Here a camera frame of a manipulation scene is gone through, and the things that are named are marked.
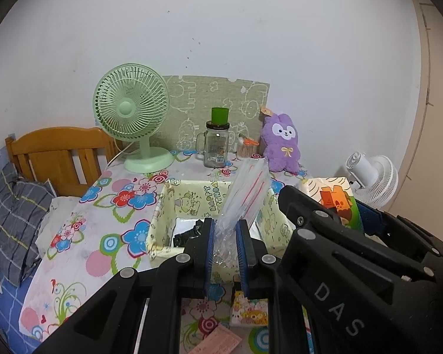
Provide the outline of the colourful cartoon tissue pack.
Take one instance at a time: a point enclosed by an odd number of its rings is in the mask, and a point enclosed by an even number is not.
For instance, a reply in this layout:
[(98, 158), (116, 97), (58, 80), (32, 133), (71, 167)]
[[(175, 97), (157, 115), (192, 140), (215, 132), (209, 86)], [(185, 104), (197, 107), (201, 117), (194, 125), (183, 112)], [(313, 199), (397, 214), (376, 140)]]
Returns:
[(359, 207), (345, 177), (308, 178), (300, 183), (299, 189), (325, 208), (335, 211), (345, 227), (363, 231)]

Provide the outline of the pink paper envelope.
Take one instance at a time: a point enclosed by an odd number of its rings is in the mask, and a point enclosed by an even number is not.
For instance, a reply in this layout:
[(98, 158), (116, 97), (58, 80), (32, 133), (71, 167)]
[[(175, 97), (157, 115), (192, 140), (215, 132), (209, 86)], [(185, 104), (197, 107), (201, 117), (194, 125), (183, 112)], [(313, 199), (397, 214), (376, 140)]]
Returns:
[(242, 338), (223, 325), (190, 351), (190, 354), (230, 354), (242, 342)]

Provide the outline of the clear zip bags pack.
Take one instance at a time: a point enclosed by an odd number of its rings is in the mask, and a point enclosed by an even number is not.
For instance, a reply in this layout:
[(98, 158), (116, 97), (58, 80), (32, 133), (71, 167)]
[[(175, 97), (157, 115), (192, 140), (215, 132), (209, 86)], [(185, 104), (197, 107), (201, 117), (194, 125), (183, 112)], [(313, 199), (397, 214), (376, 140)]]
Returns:
[(245, 159), (229, 185), (225, 202), (214, 226), (214, 262), (223, 268), (237, 267), (235, 226), (254, 222), (271, 187), (266, 159)]

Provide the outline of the yellow cartoon fabric storage box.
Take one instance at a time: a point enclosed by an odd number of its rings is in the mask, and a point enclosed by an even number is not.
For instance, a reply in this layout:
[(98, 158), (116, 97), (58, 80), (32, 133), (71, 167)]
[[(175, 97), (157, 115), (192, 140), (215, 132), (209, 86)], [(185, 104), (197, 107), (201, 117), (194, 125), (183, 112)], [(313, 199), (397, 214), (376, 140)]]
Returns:
[[(153, 268), (183, 251), (172, 246), (178, 220), (204, 220), (218, 217), (230, 183), (228, 181), (187, 181), (165, 183), (150, 223), (146, 247)], [(267, 251), (281, 258), (294, 230), (278, 207), (278, 192), (284, 186), (273, 181), (252, 226), (257, 229)]]

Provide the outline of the small cartoon tissue packet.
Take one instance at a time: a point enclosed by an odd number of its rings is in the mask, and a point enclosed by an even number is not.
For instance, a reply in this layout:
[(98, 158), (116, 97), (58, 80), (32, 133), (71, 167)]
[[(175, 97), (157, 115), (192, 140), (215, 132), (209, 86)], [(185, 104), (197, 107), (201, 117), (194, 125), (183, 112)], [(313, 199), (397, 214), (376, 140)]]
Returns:
[(234, 292), (229, 325), (233, 327), (265, 327), (268, 325), (268, 300), (249, 300), (241, 290)]

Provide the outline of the white floor fan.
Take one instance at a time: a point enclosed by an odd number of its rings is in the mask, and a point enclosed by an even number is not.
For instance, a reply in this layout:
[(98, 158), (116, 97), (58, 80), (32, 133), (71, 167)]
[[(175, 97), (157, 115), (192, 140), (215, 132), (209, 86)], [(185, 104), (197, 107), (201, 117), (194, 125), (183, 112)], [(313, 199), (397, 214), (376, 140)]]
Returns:
[(374, 209), (381, 209), (394, 196), (398, 188), (398, 171), (390, 158), (378, 155), (368, 158), (354, 152), (345, 163), (352, 177), (354, 197)]

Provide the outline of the beige door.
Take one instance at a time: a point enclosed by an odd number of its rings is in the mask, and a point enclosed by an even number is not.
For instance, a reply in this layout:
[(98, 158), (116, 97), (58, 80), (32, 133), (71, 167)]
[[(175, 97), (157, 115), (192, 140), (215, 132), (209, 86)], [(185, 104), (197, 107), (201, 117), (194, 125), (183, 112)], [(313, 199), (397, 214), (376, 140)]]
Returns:
[(418, 107), (388, 206), (443, 240), (443, 16), (430, 0), (413, 0), (421, 46)]

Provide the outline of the purple plush bunny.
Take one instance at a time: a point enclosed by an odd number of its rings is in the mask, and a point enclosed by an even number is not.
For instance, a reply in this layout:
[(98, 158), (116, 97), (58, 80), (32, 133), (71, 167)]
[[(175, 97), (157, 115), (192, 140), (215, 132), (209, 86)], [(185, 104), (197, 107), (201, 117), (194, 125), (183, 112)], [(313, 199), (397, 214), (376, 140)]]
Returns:
[(270, 114), (264, 119), (261, 133), (263, 157), (271, 172), (287, 171), (296, 174), (301, 153), (298, 148), (298, 132), (288, 114)]

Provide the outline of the black plastic bag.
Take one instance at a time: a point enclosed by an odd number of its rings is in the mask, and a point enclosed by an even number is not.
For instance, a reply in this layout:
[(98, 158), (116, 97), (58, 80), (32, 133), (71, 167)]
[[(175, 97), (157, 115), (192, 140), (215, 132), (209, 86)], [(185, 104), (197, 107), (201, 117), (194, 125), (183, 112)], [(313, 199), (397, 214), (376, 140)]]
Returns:
[(184, 248), (186, 242), (201, 235), (202, 220), (176, 219), (173, 230), (172, 246), (174, 248)]

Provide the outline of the cotton swab container orange lid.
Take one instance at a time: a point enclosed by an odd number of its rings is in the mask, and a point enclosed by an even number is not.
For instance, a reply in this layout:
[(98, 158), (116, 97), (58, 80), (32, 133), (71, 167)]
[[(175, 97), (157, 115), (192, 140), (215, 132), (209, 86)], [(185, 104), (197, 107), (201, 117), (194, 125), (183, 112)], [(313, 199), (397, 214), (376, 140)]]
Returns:
[(237, 138), (237, 158), (251, 158), (257, 153), (258, 147), (259, 142), (240, 133)]

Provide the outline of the white blanket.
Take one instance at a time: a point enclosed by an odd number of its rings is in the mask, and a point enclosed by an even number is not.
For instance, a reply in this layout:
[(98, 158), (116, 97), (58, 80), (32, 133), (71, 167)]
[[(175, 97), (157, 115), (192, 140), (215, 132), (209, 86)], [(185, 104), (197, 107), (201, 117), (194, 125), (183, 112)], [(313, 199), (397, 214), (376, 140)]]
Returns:
[(41, 258), (45, 257), (46, 251), (53, 238), (72, 213), (80, 198), (76, 196), (57, 196), (52, 199), (48, 213), (40, 223), (35, 245)]

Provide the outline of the glass mason jar mug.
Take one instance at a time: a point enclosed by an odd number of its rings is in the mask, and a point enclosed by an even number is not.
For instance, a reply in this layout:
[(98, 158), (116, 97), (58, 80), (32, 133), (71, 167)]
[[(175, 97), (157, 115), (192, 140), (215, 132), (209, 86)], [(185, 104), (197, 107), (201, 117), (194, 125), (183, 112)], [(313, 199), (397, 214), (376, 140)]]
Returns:
[(223, 168), (229, 150), (229, 109), (213, 107), (206, 129), (196, 136), (198, 158), (207, 168)]

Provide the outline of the wooden bed headboard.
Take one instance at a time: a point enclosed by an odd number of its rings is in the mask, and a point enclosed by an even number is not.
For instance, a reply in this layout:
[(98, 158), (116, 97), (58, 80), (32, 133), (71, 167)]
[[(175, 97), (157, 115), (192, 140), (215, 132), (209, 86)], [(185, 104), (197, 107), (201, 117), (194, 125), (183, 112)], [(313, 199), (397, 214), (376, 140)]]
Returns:
[(50, 181), (59, 196), (83, 196), (101, 176), (97, 153), (107, 161), (121, 146), (103, 130), (61, 126), (34, 130), (26, 135), (7, 137), (10, 161), (21, 176), (30, 181)]

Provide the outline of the green cartoon cardboard panel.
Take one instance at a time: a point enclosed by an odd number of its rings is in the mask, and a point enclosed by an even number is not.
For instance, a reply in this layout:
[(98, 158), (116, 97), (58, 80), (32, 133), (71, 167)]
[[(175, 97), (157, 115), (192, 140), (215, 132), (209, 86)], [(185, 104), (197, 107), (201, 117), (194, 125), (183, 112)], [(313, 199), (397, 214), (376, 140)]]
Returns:
[(194, 150), (199, 133), (206, 130), (211, 109), (229, 110), (229, 151), (237, 150), (240, 134), (259, 139), (260, 109), (267, 105), (270, 84), (251, 80), (170, 75), (165, 77), (170, 106), (164, 123), (150, 137), (152, 146), (168, 150)]

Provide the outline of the green desk fan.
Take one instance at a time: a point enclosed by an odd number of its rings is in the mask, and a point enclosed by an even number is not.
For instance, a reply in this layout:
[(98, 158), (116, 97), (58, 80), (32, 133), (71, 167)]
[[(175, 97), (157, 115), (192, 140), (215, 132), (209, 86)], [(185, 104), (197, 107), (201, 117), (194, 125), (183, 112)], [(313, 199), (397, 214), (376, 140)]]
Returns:
[(169, 106), (165, 80), (137, 63), (112, 68), (100, 79), (92, 98), (93, 113), (103, 131), (116, 140), (138, 144), (124, 161), (125, 169), (133, 173), (155, 173), (172, 165), (169, 150), (149, 144)]

